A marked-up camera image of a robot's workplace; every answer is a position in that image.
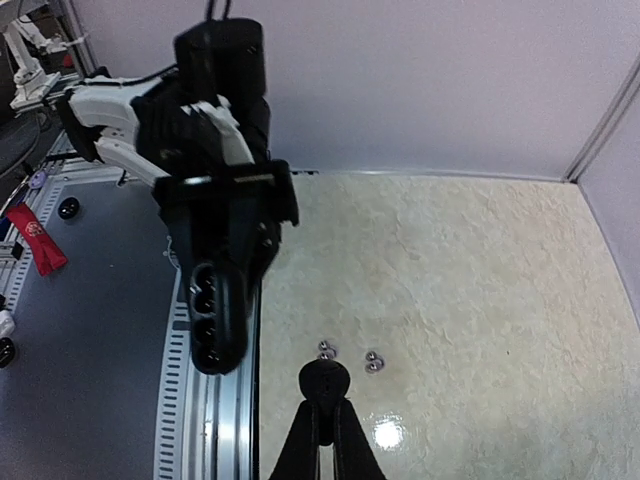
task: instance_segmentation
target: black cable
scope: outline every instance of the black cable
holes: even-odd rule
[[[229,18],[229,14],[231,13],[231,0],[226,0],[224,3],[224,12],[222,13],[222,19],[227,20]],[[213,13],[216,9],[216,0],[209,0],[207,2],[207,9],[204,13],[204,20],[213,20]]]
[[[204,12],[204,21],[213,20],[213,11],[216,8],[216,0],[209,0],[207,2],[207,9]]]
[[[34,23],[34,22],[33,22],[33,20],[25,21],[25,20],[22,20],[22,19],[20,18],[20,17],[22,16],[22,14],[21,14],[20,12],[22,12],[22,4],[23,4],[23,3],[24,3],[24,0],[20,0],[20,1],[18,2],[18,13],[16,14],[16,17],[18,17],[18,21],[19,21],[20,23],[24,23],[24,24],[27,24],[27,23]],[[43,17],[40,17],[38,20],[44,20],[44,19],[46,19],[46,18],[56,18],[56,16],[55,16],[55,15],[52,15],[52,14],[49,14],[49,15],[45,15],[45,16],[43,16]]]
[[[173,65],[163,68],[162,70],[158,70],[157,72],[147,75],[146,77],[136,78],[135,80],[129,80],[127,82],[117,82],[115,80],[113,81],[99,80],[97,82],[93,82],[91,81],[91,79],[89,79],[89,81],[83,80],[79,82],[79,84],[92,85],[92,86],[98,86],[98,87],[133,87],[135,85],[140,85],[141,83],[148,82],[149,80],[153,80],[156,77],[162,77],[168,73],[171,73],[173,72],[173,70],[175,70],[176,67],[177,65],[174,63]]]
[[[51,127],[53,126],[51,117],[46,112],[46,110],[37,111],[36,117],[38,117],[38,115],[40,114],[44,115],[44,121],[42,123],[40,123],[40,118],[38,118],[38,126],[40,127],[40,133],[48,132],[49,130],[51,130]]]
[[[227,0],[224,4],[224,13],[222,14],[222,19],[223,20],[228,19],[230,13],[231,13],[231,0]]]
[[[34,139],[33,143],[31,145],[29,145],[27,150],[24,151],[22,153],[22,155],[20,155],[20,158],[18,158],[18,160],[12,162],[11,165],[5,167],[2,171],[0,171],[0,178],[3,178],[7,174],[11,173],[14,168],[16,168],[19,165],[21,165],[22,163],[24,163],[27,160],[27,158],[29,157],[29,155],[31,155],[33,153],[33,151],[36,149],[36,147],[38,146],[38,142],[40,141],[40,133],[41,133],[40,122],[38,121],[37,114],[34,113],[32,118],[35,121],[36,125],[38,125],[38,133],[36,134],[36,138]]]

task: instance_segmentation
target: gray mat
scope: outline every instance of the gray mat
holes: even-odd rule
[[[81,215],[47,230],[69,258],[29,270],[18,360],[0,370],[0,479],[152,477],[157,394],[175,270],[140,184],[68,186]]]

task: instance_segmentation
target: metal track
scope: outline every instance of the metal track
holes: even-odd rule
[[[53,162],[46,166],[45,172],[47,175],[51,176],[61,168],[62,162]],[[47,184],[45,184],[45,186],[40,190],[27,191],[23,202],[37,213],[40,223],[46,226],[46,223],[51,216],[51,212],[53,211],[53,206],[58,200],[61,191],[61,187],[54,188],[52,187],[52,182],[47,182]],[[40,208],[44,198],[47,198],[47,205]],[[5,240],[8,242],[15,242],[18,240],[19,235],[20,233],[18,232],[18,229],[11,225],[7,231]],[[16,302],[20,296],[20,292],[22,291],[22,286],[24,285],[24,280],[27,276],[28,268],[32,263],[32,259],[33,254],[31,253],[31,249],[25,248],[22,258],[18,262],[0,262],[0,291],[7,299],[6,307],[9,311],[13,311],[16,306]]]
[[[187,306],[177,301],[176,277],[158,396],[154,480],[253,479],[260,295],[248,319],[247,355],[240,366],[225,376],[204,375],[189,358]],[[168,388],[177,390],[169,393],[178,399],[167,404]]]

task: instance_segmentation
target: white wall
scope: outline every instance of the white wall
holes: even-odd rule
[[[579,179],[640,320],[640,99]]]
[[[203,6],[76,5],[126,75],[169,64]],[[635,0],[236,0],[233,14],[265,27],[274,154],[324,170],[560,178],[640,50]]]

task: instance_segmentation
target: wire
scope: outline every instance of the wire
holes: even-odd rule
[[[99,80],[97,82],[92,82],[91,79],[89,79],[89,81],[87,80],[83,80],[81,82],[79,82],[80,85],[93,85],[93,86],[98,86],[98,87],[133,87],[135,85],[140,85],[142,83],[148,82],[149,80],[153,80],[154,78],[157,77],[162,77],[164,75],[167,75],[168,73],[173,72],[173,70],[175,70],[175,68],[177,67],[177,65],[174,63],[173,65],[170,65],[166,68],[163,68],[162,70],[158,70],[157,72],[154,72],[150,75],[147,75],[146,77],[142,77],[142,78],[136,78],[135,80],[129,80],[126,82],[118,82],[116,80],[113,81],[102,81]]]
[[[223,20],[227,20],[229,18],[229,14],[231,13],[231,3],[232,3],[232,0],[226,0],[224,3],[224,12],[222,13]],[[207,9],[205,10],[205,13],[204,13],[205,21],[214,19],[213,13],[215,9],[216,9],[216,0],[209,0],[207,2]]]
[[[44,120],[42,122],[40,122],[40,118],[42,117],[39,117],[39,115],[44,116]],[[36,117],[38,118],[38,126],[40,127],[41,133],[48,132],[49,130],[51,130],[51,127],[53,126],[53,122],[51,121],[51,117],[46,112],[46,110],[37,111]]]
[[[176,270],[180,270],[180,262],[178,261],[178,256],[176,255],[176,252],[171,248],[171,245],[173,243],[171,235],[167,235],[167,240],[169,241],[169,244],[167,245],[167,249],[162,252],[162,255],[169,259],[169,263],[173,265],[173,268],[175,268]]]
[[[213,11],[216,9],[216,0],[209,0],[207,2],[207,9],[204,11],[204,20],[213,19]]]
[[[33,141],[33,143],[31,145],[29,145],[29,148],[25,152],[22,153],[22,155],[20,156],[20,158],[18,158],[18,160],[16,160],[15,162],[12,162],[11,165],[9,165],[8,167],[6,167],[2,171],[0,171],[0,178],[4,178],[9,173],[11,173],[16,167],[22,165],[22,163],[24,163],[27,160],[29,155],[31,155],[31,153],[33,153],[33,151],[38,146],[38,142],[40,141],[40,133],[41,133],[41,131],[40,131],[40,122],[38,122],[38,117],[37,117],[36,114],[34,114],[32,118],[35,120],[36,124],[38,125],[38,133],[36,134],[35,140]]]
[[[23,4],[23,3],[24,3],[24,0],[20,0],[20,1],[18,2],[18,13],[16,14],[16,17],[18,17],[18,21],[19,21],[20,23],[24,23],[24,24],[34,23],[34,21],[33,21],[33,20],[26,21],[26,20],[22,20],[22,19],[20,18],[20,17],[22,16],[22,13],[20,13],[20,12],[22,12],[22,4]],[[44,15],[44,16],[40,17],[38,20],[44,20],[44,19],[46,19],[46,18],[56,18],[56,16],[55,16],[55,15],[52,15],[52,14],[48,14],[48,15]]]
[[[227,0],[224,4],[224,12],[222,14],[222,19],[227,20],[229,18],[230,13],[231,13],[231,0]]]

